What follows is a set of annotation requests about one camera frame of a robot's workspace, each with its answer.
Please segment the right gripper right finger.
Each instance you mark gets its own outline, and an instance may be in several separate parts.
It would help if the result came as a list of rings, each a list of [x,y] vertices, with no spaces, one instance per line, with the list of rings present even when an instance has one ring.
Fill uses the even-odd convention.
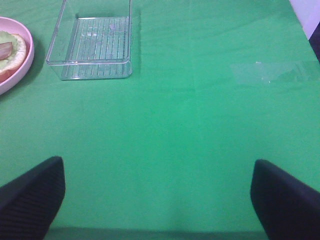
[[[255,161],[250,199],[268,239],[320,238],[320,193],[270,161]]]

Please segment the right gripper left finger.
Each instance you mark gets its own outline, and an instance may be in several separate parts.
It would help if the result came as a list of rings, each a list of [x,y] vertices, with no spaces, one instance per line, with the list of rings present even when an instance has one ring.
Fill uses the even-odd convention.
[[[0,188],[0,238],[42,240],[66,192],[64,162],[53,156]]]

